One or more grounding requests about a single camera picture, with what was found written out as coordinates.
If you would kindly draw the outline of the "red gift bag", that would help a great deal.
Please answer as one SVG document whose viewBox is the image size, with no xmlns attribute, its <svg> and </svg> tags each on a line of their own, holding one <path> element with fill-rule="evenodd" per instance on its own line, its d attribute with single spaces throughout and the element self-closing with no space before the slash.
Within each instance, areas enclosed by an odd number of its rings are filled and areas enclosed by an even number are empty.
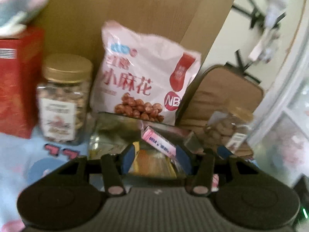
<svg viewBox="0 0 309 232">
<path fill-rule="evenodd" d="M 29 139 L 38 122 L 36 88 L 41 80 L 44 31 L 29 27 L 1 39 L 1 132 Z"/>
</svg>

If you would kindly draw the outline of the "pecan jar right gold lid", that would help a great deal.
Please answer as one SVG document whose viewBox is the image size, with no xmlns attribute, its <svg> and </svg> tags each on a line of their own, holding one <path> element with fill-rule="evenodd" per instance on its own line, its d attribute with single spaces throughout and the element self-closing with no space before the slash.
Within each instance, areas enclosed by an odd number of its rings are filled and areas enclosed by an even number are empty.
<svg viewBox="0 0 309 232">
<path fill-rule="evenodd" d="M 246 141 L 253 118 L 252 112 L 229 101 L 221 111 L 213 112 L 203 128 L 203 141 L 213 149 L 224 146 L 236 152 Z"/>
</svg>

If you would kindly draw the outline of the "black sheep printed box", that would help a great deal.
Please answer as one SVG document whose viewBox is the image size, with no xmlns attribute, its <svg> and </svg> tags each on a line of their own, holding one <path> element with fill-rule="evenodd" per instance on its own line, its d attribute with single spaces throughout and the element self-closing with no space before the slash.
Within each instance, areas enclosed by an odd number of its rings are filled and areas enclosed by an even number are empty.
<svg viewBox="0 0 309 232">
<path fill-rule="evenodd" d="M 176 158 L 170 159 L 141 139 L 141 131 L 148 126 L 175 133 L 176 145 L 193 154 L 203 152 L 203 147 L 193 131 L 111 113 L 99 113 L 94 118 L 88 147 L 89 159 L 100 159 L 105 154 L 119 154 L 128 145 L 138 142 L 140 151 L 128 174 L 155 179 L 186 177 Z"/>
</svg>

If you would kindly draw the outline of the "cardboard sheet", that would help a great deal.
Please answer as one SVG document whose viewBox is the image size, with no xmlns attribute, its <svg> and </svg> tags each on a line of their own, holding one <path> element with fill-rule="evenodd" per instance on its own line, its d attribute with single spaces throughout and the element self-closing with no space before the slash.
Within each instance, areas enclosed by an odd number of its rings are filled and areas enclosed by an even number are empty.
<svg viewBox="0 0 309 232">
<path fill-rule="evenodd" d="M 50 0 L 32 21 L 45 31 L 46 55 L 70 53 L 103 60 L 101 28 L 108 20 L 171 39 L 205 59 L 234 0 Z"/>
</svg>

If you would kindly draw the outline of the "pink grey plush toy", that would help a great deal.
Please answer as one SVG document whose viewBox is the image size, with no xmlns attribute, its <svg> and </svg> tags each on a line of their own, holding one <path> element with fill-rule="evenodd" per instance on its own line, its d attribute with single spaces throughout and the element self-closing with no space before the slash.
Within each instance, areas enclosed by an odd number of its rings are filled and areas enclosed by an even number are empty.
<svg viewBox="0 0 309 232">
<path fill-rule="evenodd" d="M 14 38 L 48 4 L 49 0 L 1 0 L 1 38 Z"/>
</svg>

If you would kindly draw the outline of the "white power strip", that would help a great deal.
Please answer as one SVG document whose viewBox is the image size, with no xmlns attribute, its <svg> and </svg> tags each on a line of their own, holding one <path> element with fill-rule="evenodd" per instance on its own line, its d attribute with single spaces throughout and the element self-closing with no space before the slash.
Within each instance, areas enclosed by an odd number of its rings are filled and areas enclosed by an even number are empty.
<svg viewBox="0 0 309 232">
<path fill-rule="evenodd" d="M 280 33 L 275 29 L 278 19 L 286 11 L 289 0 L 266 0 L 267 10 L 263 22 L 264 31 L 259 43 L 249 55 L 249 61 L 268 63 L 278 49 Z"/>
</svg>

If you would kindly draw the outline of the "pink snack packet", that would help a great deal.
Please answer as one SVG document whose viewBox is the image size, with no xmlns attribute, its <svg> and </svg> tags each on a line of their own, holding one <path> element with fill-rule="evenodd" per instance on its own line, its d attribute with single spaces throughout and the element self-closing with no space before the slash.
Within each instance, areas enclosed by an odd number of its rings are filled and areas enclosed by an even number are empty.
<svg viewBox="0 0 309 232">
<path fill-rule="evenodd" d="M 141 139 L 170 159 L 176 158 L 177 135 L 175 133 L 148 126 L 141 131 Z"/>
</svg>

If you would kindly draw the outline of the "nut jar left gold lid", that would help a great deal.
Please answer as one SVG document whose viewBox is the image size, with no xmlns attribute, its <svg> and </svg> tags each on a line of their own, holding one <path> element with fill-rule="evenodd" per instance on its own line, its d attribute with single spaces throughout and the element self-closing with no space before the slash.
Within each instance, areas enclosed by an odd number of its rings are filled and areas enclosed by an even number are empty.
<svg viewBox="0 0 309 232">
<path fill-rule="evenodd" d="M 92 72 L 92 62 L 79 55 L 57 53 L 44 60 L 37 102 L 41 133 L 47 140 L 81 143 Z"/>
</svg>

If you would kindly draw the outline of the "pig cartoon bed sheet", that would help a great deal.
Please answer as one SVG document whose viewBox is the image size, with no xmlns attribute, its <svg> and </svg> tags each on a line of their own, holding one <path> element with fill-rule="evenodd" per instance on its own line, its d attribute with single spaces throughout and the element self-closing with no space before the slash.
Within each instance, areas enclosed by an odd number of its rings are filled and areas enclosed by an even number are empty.
<svg viewBox="0 0 309 232">
<path fill-rule="evenodd" d="M 89 137 L 72 146 L 45 140 L 38 127 L 30 139 L 1 133 L 1 231 L 24 229 L 17 211 L 20 193 L 75 156 L 87 155 Z"/>
</svg>

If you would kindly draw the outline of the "window frame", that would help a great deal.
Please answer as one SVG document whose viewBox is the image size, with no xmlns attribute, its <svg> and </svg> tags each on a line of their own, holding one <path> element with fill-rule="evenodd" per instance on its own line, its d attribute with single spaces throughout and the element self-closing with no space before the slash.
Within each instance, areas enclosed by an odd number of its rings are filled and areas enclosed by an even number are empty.
<svg viewBox="0 0 309 232">
<path fill-rule="evenodd" d="M 294 186 L 308 175 L 308 5 L 285 64 L 256 115 L 249 142 L 257 165 Z"/>
</svg>

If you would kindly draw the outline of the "pink snack bag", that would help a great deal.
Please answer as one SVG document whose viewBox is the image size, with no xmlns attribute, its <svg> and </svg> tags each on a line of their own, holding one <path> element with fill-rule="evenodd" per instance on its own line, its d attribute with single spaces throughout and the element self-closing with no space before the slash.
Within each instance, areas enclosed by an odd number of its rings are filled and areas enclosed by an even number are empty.
<svg viewBox="0 0 309 232">
<path fill-rule="evenodd" d="M 201 54 L 115 21 L 102 27 L 102 41 L 105 55 L 93 84 L 91 109 L 174 125 L 185 91 L 200 69 Z"/>
</svg>

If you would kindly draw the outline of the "brown seat cushion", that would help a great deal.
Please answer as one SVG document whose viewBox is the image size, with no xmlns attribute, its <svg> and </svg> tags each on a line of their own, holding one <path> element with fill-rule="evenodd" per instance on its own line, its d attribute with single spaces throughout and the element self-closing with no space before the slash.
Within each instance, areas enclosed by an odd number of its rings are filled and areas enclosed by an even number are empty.
<svg viewBox="0 0 309 232">
<path fill-rule="evenodd" d="M 203 141 L 203 128 L 214 111 L 221 111 L 229 101 L 233 101 L 253 114 L 262 99 L 263 89 L 260 86 L 225 66 L 213 66 L 188 87 L 177 111 L 176 125 L 193 131 L 204 148 L 211 148 Z M 254 154 L 246 141 L 232 153 L 244 158 Z"/>
</svg>

